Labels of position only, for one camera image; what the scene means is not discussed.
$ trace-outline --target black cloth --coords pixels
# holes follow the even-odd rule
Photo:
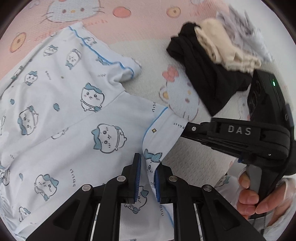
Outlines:
[[[245,91],[250,74],[228,71],[215,64],[197,40],[195,23],[183,25],[178,37],[172,37],[167,48],[171,57],[185,66],[186,74],[211,116],[218,113],[236,91]]]

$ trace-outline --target beige cloth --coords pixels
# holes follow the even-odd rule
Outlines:
[[[220,21],[208,18],[200,27],[195,27],[197,39],[214,63],[227,70],[248,73],[260,68],[260,59],[234,46]]]

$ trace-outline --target teal spot print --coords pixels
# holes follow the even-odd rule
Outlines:
[[[59,111],[59,104],[55,103],[55,104],[54,104],[54,109],[55,109],[56,111]]]

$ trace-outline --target silver bolt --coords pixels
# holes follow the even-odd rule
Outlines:
[[[85,184],[85,185],[82,186],[82,191],[87,192],[87,191],[89,191],[90,189],[91,189],[91,185]]]
[[[212,189],[213,189],[213,187],[211,186],[211,185],[204,185],[204,190],[205,191],[207,191],[207,192],[210,192]]]
[[[124,182],[126,180],[126,177],[125,176],[119,176],[116,178],[117,181],[119,182]]]
[[[176,176],[170,176],[168,178],[171,182],[176,182],[178,180],[178,178]]]

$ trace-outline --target das logo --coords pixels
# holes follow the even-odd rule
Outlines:
[[[251,128],[249,128],[249,127],[242,128],[241,126],[235,128],[234,126],[229,125],[228,132],[233,132],[235,134],[245,134],[245,135],[249,136],[251,134]]]

